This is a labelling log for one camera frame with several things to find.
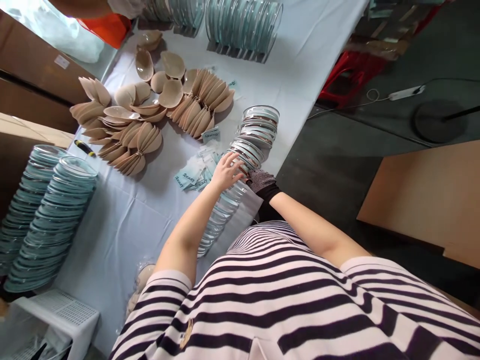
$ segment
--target wooden board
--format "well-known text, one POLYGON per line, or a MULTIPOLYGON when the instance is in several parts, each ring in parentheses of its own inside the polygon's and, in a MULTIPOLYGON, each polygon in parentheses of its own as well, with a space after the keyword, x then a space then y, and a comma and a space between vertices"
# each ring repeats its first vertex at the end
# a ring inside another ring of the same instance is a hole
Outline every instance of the wooden board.
POLYGON ((385 157, 357 219, 480 268, 480 140, 385 157))

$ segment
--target floor lamp base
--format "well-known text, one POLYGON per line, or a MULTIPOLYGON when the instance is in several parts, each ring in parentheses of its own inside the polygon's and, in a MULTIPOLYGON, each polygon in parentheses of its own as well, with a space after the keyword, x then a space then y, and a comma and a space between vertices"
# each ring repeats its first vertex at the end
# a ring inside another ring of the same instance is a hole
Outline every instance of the floor lamp base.
POLYGON ((442 120, 451 114, 463 111, 456 101, 431 100, 424 102, 413 113, 413 130, 422 139, 431 143, 444 144, 458 138, 467 130, 467 117, 442 120))

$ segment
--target left hand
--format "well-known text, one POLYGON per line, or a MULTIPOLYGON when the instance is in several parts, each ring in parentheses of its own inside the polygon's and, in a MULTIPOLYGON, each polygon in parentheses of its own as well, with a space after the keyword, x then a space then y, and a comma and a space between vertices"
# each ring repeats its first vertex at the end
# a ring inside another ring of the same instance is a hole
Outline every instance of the left hand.
POLYGON ((232 165, 232 161, 239 156, 236 152, 227 152, 218 162, 215 172, 211 177, 210 186, 215 188, 220 193, 231 187, 238 180, 244 177, 241 172, 237 175, 238 168, 243 165, 243 161, 237 161, 232 165))

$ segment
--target black and yellow tool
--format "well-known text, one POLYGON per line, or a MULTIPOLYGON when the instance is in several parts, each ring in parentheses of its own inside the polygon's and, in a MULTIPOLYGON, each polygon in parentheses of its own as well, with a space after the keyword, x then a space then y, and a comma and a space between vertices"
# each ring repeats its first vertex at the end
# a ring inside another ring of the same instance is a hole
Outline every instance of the black and yellow tool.
POLYGON ((85 154, 87 154, 88 156, 91 156, 92 158, 94 158, 96 155, 94 153, 94 151, 90 148, 90 146, 88 146, 86 143, 84 143, 83 141, 81 140, 75 140, 74 141, 75 145, 80 149, 82 150, 85 154))

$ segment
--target stack of glass dishes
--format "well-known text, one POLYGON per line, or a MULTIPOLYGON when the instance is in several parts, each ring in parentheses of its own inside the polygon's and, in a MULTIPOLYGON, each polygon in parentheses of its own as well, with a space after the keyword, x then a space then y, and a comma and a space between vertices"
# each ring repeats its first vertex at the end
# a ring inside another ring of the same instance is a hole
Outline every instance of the stack of glass dishes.
POLYGON ((147 0, 143 16, 150 21, 170 23, 172 16, 169 10, 169 0, 147 0))
MULTIPOLYGON (((233 162, 243 161, 238 170, 245 175, 245 178, 248 178, 249 172, 262 167, 265 156, 261 148, 270 149, 272 147, 277 137, 279 120, 279 111, 268 105, 252 106, 243 112, 237 137, 231 142, 227 152, 238 153, 238 157, 233 162)), ((237 181, 231 188, 220 195, 213 207, 205 232, 201 238, 197 258, 205 256, 219 238, 225 228, 225 224, 239 208, 242 196, 246 192, 246 185, 241 181, 237 181)))
POLYGON ((243 112, 243 119, 237 130, 237 138, 257 145, 259 148, 271 149, 277 137, 279 111, 268 105, 256 105, 243 112))
POLYGON ((181 27, 198 29, 205 12, 205 0, 167 0, 172 21, 181 27))
POLYGON ((208 219, 205 232, 198 247, 197 258, 205 256, 215 241, 220 237, 226 223, 239 208, 242 202, 242 196, 246 192, 246 185, 238 181, 232 187, 221 193, 220 198, 213 207, 210 219, 208 219))
POLYGON ((143 16, 150 21, 174 22, 198 29, 205 12, 205 0, 148 0, 143 16))
POLYGON ((269 54, 277 38, 283 5, 270 0, 208 0, 208 39, 222 46, 269 54))
POLYGON ((0 230, 0 276, 8 274, 17 257, 35 211, 40 206, 53 168, 67 152, 50 145, 35 145, 0 230))
POLYGON ((34 290, 57 275, 96 185, 97 172, 86 161, 60 159, 3 285, 6 291, 34 290))

